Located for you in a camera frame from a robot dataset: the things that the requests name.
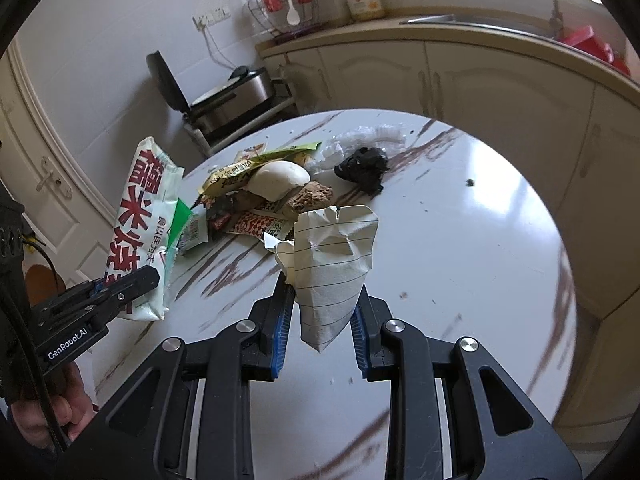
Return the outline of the white red snack bag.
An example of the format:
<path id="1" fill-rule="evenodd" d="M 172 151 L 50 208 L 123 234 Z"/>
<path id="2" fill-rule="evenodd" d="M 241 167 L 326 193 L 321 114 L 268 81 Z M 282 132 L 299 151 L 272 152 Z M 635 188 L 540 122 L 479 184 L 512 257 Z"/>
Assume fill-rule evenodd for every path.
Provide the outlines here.
<path id="1" fill-rule="evenodd" d="M 132 300 L 120 314 L 131 321 L 161 321 L 172 222 L 183 169 L 148 136 L 139 142 L 126 177 L 108 246 L 104 282 L 111 284 L 149 266 L 158 274 L 155 288 Z"/>

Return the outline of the silver barcode packet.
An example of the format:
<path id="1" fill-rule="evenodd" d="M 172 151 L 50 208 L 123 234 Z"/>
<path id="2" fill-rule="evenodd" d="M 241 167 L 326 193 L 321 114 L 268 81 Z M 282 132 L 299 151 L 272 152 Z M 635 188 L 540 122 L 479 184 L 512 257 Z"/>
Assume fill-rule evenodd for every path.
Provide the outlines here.
<path id="1" fill-rule="evenodd" d="M 200 205 L 192 211 L 191 217 L 181 231 L 177 243 L 178 253 L 183 254 L 208 241 L 207 209 L 204 205 Z"/>

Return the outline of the black glossy snack bag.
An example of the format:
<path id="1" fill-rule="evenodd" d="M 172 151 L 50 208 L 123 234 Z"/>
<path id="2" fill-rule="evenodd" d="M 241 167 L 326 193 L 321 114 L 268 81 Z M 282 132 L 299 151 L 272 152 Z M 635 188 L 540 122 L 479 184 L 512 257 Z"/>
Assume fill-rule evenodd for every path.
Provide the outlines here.
<path id="1" fill-rule="evenodd" d="M 262 196 L 247 190 L 234 191 L 213 198 L 206 203 L 207 226 L 214 231 L 220 231 L 239 214 L 258 208 L 265 202 Z"/>

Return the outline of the red white checkered sachet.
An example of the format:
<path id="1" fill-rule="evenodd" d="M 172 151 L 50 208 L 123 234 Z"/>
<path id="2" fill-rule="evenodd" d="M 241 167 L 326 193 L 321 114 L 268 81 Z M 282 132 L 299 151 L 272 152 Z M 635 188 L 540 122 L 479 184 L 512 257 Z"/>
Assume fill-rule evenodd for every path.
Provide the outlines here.
<path id="1" fill-rule="evenodd" d="M 233 235 L 247 235 L 262 240 L 264 234 L 285 240 L 294 228 L 294 222 L 275 214 L 244 211 L 234 216 L 224 227 L 224 232 Z"/>

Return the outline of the yellow gold snack bag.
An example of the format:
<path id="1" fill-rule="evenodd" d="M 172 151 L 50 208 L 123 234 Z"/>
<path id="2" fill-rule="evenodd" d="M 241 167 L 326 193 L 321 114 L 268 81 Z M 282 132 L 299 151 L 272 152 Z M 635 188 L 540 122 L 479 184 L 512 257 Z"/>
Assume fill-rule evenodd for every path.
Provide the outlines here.
<path id="1" fill-rule="evenodd" d="M 198 189 L 198 194 L 208 198 L 215 198 L 235 191 L 250 180 L 264 162 L 253 159 L 241 159 L 228 166 L 214 170 Z"/>

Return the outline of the white steamed bun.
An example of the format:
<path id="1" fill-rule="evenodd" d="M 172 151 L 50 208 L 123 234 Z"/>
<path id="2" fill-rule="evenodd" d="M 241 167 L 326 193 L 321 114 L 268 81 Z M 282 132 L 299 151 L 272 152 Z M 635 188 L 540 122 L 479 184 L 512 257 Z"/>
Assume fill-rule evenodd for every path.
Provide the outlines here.
<path id="1" fill-rule="evenodd" d="M 247 192 L 276 202 L 310 182 L 309 172 L 295 162 L 274 160 L 261 166 L 245 185 Z"/>

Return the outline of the lined paper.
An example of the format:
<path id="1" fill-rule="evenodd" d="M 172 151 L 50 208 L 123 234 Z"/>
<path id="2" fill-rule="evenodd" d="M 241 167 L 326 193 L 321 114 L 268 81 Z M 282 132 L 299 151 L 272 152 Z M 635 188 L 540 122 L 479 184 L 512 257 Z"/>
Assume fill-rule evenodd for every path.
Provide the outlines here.
<path id="1" fill-rule="evenodd" d="M 296 292 L 300 339 L 321 352 L 344 330 L 373 266 L 378 216 L 366 205 L 303 212 L 274 248 Z"/>

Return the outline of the brown food lump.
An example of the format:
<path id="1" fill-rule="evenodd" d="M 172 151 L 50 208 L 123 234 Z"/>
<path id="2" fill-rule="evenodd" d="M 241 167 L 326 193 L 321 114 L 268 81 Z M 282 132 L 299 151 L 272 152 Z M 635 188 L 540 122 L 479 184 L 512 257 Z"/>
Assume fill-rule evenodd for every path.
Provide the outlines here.
<path id="1" fill-rule="evenodd" d="M 291 214 L 302 214 L 326 208 L 333 203 L 333 188 L 316 181 L 310 181 L 285 203 L 284 209 Z"/>

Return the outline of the black plastic bag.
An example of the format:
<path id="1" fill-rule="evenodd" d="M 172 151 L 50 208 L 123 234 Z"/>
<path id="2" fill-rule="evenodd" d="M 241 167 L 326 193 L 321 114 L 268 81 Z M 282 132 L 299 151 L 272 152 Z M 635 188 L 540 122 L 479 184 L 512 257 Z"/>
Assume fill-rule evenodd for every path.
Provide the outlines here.
<path id="1" fill-rule="evenodd" d="M 337 177 L 358 184 L 371 197 L 383 191 L 382 177 L 387 170 L 388 157 L 380 148 L 358 148 L 333 169 Z"/>

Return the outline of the clear crinkled plastic wrap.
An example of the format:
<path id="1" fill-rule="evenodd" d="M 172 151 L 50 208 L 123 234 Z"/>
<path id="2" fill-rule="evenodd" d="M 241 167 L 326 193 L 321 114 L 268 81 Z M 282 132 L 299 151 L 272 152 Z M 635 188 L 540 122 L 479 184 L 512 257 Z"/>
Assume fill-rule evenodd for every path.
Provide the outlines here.
<path id="1" fill-rule="evenodd" d="M 305 162 L 311 174 L 332 170 L 360 148 L 379 148 L 387 157 L 399 154 L 406 146 L 406 135 L 398 125 L 359 126 L 322 141 Z"/>

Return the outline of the white rice spoon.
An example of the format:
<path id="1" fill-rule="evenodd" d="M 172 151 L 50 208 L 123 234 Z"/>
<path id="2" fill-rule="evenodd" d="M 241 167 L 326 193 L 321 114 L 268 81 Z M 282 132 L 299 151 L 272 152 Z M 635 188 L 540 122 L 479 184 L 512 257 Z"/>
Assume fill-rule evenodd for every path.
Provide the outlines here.
<path id="1" fill-rule="evenodd" d="M 293 0 L 286 0 L 288 3 L 288 12 L 286 12 L 286 21 L 291 27 L 297 27 L 300 24 L 300 15 L 294 6 Z"/>

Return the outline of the glass jar with label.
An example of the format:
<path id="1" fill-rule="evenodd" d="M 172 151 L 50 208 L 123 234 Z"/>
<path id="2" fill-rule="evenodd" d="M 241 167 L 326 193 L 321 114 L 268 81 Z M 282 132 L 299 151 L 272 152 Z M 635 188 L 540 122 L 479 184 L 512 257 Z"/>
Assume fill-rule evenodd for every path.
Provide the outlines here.
<path id="1" fill-rule="evenodd" d="M 386 14 L 382 0 L 347 0 L 347 6 L 350 16 L 356 22 L 384 18 Z"/>

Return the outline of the red plastic basin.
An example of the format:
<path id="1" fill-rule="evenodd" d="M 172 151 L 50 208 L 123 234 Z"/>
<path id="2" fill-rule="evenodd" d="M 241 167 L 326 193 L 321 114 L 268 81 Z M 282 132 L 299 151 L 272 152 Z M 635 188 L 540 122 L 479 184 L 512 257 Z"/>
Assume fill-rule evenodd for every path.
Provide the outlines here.
<path id="1" fill-rule="evenodd" d="M 561 42 L 594 56 L 628 77 L 631 76 L 631 72 L 623 58 L 614 51 L 608 42 L 599 39 L 590 25 L 577 29 L 576 32 L 563 37 Z"/>

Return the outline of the stainless steel sink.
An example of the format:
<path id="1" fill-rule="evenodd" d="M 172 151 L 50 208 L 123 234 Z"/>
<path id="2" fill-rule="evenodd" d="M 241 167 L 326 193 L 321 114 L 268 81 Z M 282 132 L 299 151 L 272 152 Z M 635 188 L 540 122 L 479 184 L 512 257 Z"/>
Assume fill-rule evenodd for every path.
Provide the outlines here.
<path id="1" fill-rule="evenodd" d="M 518 32 L 519 34 L 554 39 L 554 33 L 549 25 L 537 26 L 523 22 L 506 20 L 505 18 L 488 18 L 487 16 L 465 14 L 428 14 L 407 18 L 401 25 L 456 25 L 479 28 L 491 28 Z"/>

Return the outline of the wall power socket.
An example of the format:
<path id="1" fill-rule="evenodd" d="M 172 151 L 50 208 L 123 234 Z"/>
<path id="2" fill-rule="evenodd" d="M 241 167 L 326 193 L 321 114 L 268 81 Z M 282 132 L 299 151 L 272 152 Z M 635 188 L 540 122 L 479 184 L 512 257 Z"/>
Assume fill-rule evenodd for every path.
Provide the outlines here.
<path id="1" fill-rule="evenodd" d="M 209 26 L 230 18 L 230 16 L 230 8 L 228 6 L 220 6 L 219 8 L 194 15 L 192 21 L 194 21 L 194 25 L 197 29 L 206 29 Z"/>

